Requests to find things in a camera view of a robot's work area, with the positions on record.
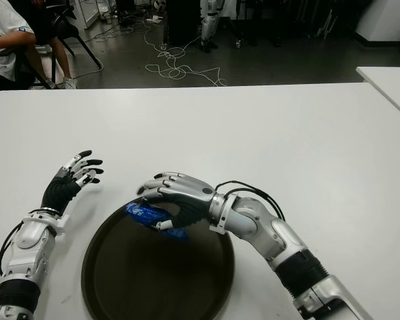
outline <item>silver robotic arm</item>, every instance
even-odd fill
[[[32,320],[48,272],[55,237],[64,232],[68,215],[63,212],[88,183],[98,183],[101,160],[84,160],[84,151],[68,161],[48,185],[41,208],[29,212],[9,234],[0,250],[0,320]],[[11,257],[4,271],[1,260],[6,249]]]
[[[160,230],[184,227],[206,218],[212,231],[230,231],[252,244],[292,294],[302,318],[373,320],[343,284],[326,272],[294,230],[272,215],[262,202],[223,195],[198,179],[172,172],[156,175],[138,194],[149,203],[172,202],[180,207],[172,220],[156,225]]]

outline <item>blue package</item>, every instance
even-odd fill
[[[172,215],[164,209],[149,207],[148,205],[141,205],[139,203],[128,204],[126,212],[130,214],[133,220],[148,227],[157,224],[159,221],[166,221],[172,218]],[[168,229],[159,232],[177,239],[188,239],[187,233],[183,228]]]

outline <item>white sneaker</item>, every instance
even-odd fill
[[[66,90],[77,89],[74,79],[64,78],[64,88]]]
[[[46,80],[46,83],[50,86],[50,88],[56,89],[56,84],[54,84],[54,82],[52,82],[52,80],[48,79],[48,80]],[[34,84],[35,85],[33,85],[33,86],[31,86],[29,88],[30,90],[44,90],[44,89],[46,89],[46,88],[44,88],[44,86],[42,86],[40,84],[40,81],[38,79],[36,79],[34,81]]]

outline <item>white shirt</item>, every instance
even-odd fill
[[[18,30],[33,33],[28,23],[12,8],[11,4],[7,0],[0,0],[0,35]],[[0,57],[0,75],[12,81],[15,80],[15,59],[15,55]]]

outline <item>round tray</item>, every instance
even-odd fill
[[[160,204],[176,214],[178,206]],[[234,276],[234,250],[206,221],[185,228],[188,240],[150,230],[118,209],[93,237],[81,289],[94,320],[212,320]]]

